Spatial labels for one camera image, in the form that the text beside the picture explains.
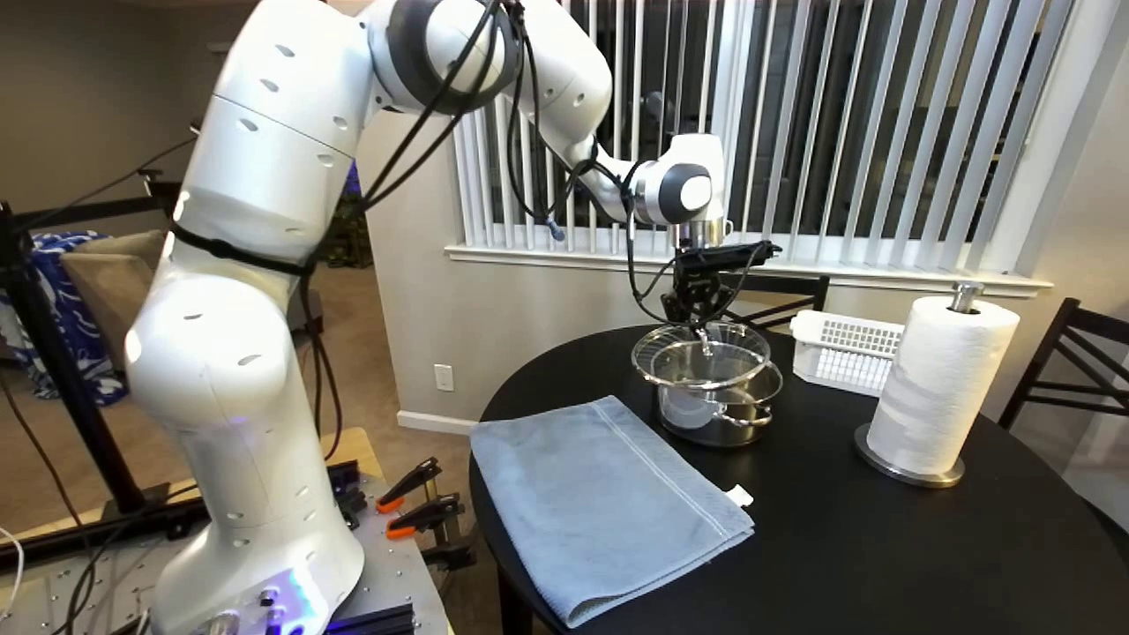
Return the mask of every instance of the paper towel holder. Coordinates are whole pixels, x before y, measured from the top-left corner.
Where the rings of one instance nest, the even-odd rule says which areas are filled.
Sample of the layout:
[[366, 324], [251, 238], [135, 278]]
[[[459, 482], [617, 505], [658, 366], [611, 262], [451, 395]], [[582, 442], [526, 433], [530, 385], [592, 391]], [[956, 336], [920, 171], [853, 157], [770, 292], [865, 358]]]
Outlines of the paper towel holder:
[[872, 461], [872, 470], [878, 470], [889, 478], [899, 478], [920, 490], [945, 490], [945, 486], [956, 486], [962, 475], [962, 457], [956, 457], [953, 470], [945, 472], [915, 472], [915, 470], [891, 465], [878, 452], [872, 452], [869, 433], [872, 433], [872, 423], [853, 426], [853, 449], [860, 457]]

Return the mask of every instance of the black chair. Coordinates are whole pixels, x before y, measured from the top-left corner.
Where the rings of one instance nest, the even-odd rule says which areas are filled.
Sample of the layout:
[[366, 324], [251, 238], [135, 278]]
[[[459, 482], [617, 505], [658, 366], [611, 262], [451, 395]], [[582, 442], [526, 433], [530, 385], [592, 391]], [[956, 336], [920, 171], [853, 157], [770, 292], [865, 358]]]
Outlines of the black chair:
[[[1114, 412], [1129, 416], [1129, 322], [1083, 311], [1077, 296], [1066, 296], [1040, 346], [1033, 350], [999, 426], [1011, 429], [1026, 403], [1057, 410]], [[1047, 364], [1063, 357], [1077, 374], [1070, 382], [1052, 378]], [[1104, 532], [1118, 542], [1129, 563], [1129, 532], [1091, 505]]]
[[752, 315], [726, 311], [731, 322], [752, 324], [752, 328], [778, 328], [797, 311], [812, 305], [823, 311], [829, 290], [829, 274], [776, 274], [766, 269], [753, 269], [744, 274], [737, 301], [752, 301]]

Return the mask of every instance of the floor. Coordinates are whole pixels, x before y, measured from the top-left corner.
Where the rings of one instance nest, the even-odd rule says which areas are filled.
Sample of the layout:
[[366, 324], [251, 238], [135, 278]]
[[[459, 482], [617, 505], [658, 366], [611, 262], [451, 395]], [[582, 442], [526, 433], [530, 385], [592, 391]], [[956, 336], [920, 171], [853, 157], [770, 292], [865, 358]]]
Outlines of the floor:
[[[345, 403], [345, 423], [369, 433], [385, 478], [394, 478], [408, 465], [432, 455], [442, 461], [437, 486], [468, 501], [466, 438], [394, 426], [394, 378], [388, 366], [374, 274], [366, 269], [322, 269], [314, 274], [314, 292], [323, 315], [323, 346]], [[75, 433], [65, 410], [60, 403], [36, 398], [15, 366], [3, 366], [0, 378], [15, 391], [15, 403], [40, 433], [44, 455], [56, 461], [75, 508], [97, 508], [110, 493], [101, 490], [80, 438]], [[129, 398], [101, 410], [101, 416], [140, 486], [188, 475], [188, 465], [164, 433]], [[0, 526], [22, 532], [65, 518], [43, 457], [31, 452], [7, 403], [0, 403], [0, 449]], [[462, 518], [462, 532], [472, 542], [475, 563], [451, 576], [437, 572], [437, 584], [459, 635], [495, 635], [501, 631], [497, 580], [491, 555], [472, 532], [468, 512]]]

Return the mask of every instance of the black round table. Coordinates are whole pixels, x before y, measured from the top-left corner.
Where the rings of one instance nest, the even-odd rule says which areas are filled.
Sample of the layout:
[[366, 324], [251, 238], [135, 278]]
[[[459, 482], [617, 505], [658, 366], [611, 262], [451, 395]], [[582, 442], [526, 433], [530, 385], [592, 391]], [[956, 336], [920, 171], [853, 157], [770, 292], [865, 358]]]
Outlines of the black round table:
[[[657, 391], [632, 369], [645, 328], [563, 341], [491, 398], [484, 418], [617, 395], [716, 486], [753, 493], [753, 536], [596, 619], [586, 635], [1083, 635], [1129, 631], [1129, 569], [1085, 505], [1020, 442], [980, 418], [953, 490], [915, 490], [853, 452], [876, 398], [786, 374], [772, 426], [752, 449], [686, 443], [657, 423]], [[790, 369], [790, 337], [772, 336]], [[468, 493], [497, 556], [505, 631], [536, 615], [563, 623], [530, 580], [475, 465]]]

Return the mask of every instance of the window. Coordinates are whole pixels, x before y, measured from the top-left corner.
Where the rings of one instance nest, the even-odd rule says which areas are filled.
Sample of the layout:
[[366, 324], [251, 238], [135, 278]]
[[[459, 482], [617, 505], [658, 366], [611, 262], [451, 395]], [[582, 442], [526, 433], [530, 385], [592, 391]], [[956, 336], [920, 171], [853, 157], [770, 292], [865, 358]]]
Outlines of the window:
[[[976, 270], [1040, 105], [1072, 0], [572, 0], [612, 67], [598, 125], [622, 157], [677, 129], [726, 147], [742, 238], [772, 237], [806, 269]], [[505, 179], [508, 105], [459, 125], [466, 247], [617, 255], [622, 229], [582, 194], [553, 238]], [[519, 129], [521, 196], [545, 204], [562, 170]], [[658, 229], [641, 257], [665, 257]]]

